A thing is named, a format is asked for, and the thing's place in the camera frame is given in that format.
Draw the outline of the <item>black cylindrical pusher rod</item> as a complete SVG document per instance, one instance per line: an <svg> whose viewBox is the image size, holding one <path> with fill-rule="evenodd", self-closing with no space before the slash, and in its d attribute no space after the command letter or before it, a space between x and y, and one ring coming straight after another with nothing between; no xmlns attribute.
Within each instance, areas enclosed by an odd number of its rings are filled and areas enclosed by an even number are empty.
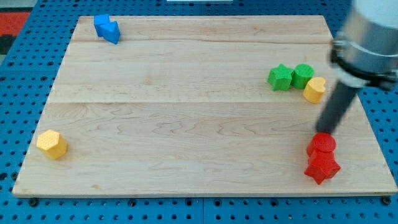
<svg viewBox="0 0 398 224"><path fill-rule="evenodd" d="M358 91L359 88L351 87L338 81L323 111L320 113L315 130L318 133L333 134Z"/></svg>

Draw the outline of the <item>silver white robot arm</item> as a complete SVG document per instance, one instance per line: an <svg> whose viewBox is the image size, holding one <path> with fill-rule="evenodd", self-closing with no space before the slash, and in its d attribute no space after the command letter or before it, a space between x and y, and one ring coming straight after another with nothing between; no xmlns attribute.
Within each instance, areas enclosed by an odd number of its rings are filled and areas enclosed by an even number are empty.
<svg viewBox="0 0 398 224"><path fill-rule="evenodd" d="M332 43L330 62L338 81L315 125L331 134L357 92L397 86L397 0L353 1Z"/></svg>

